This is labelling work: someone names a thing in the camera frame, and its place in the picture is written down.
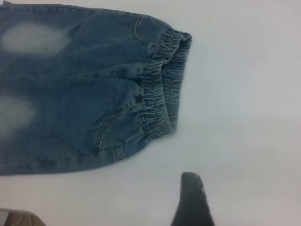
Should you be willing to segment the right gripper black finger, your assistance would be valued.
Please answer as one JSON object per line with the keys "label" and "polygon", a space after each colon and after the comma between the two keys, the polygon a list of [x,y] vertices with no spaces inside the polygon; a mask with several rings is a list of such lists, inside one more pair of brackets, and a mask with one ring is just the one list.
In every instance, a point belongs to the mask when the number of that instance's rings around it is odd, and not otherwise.
{"label": "right gripper black finger", "polygon": [[173,226],[214,226],[203,182],[193,172],[181,175],[180,200]]}

